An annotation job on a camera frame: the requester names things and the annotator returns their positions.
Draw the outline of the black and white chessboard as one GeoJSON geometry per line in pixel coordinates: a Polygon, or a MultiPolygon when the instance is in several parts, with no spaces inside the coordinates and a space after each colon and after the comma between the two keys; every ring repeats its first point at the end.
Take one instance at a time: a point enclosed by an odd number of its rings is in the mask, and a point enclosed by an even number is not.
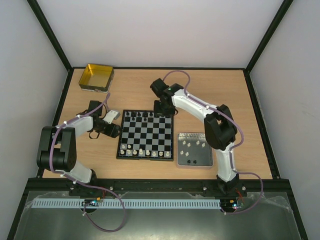
{"type": "Polygon", "coordinates": [[[152,110],[123,111],[118,160],[174,160],[174,117],[152,110]]]}

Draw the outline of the grey tray of chess pieces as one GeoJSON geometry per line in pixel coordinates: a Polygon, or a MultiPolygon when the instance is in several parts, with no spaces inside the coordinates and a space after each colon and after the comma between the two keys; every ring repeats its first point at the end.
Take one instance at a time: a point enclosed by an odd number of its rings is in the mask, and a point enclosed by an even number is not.
{"type": "Polygon", "coordinates": [[[214,166],[211,146],[205,133],[179,132],[177,134],[177,166],[181,168],[204,168],[214,166]]]}

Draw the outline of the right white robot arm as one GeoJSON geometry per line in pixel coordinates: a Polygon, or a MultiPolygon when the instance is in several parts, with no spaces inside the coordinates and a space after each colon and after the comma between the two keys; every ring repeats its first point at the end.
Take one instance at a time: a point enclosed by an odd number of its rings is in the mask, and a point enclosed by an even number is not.
{"type": "Polygon", "coordinates": [[[218,162],[218,191],[224,196],[233,193],[239,181],[234,159],[238,130],[230,109],[224,104],[209,104],[190,94],[183,86],[177,83],[169,86],[160,78],[150,85],[150,89],[158,97],[153,106],[158,115],[174,115],[179,108],[204,124],[206,142],[215,150],[218,162]]]}

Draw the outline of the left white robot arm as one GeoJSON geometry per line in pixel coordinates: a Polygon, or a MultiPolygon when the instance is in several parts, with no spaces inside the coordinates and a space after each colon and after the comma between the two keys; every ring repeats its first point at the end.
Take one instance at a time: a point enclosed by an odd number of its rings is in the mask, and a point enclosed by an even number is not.
{"type": "Polygon", "coordinates": [[[120,126],[113,123],[120,116],[117,110],[109,110],[107,103],[89,102],[88,109],[60,125],[45,126],[41,130],[36,163],[61,177],[78,184],[92,184],[96,172],[77,160],[77,137],[96,132],[111,138],[120,135],[120,126]]]}

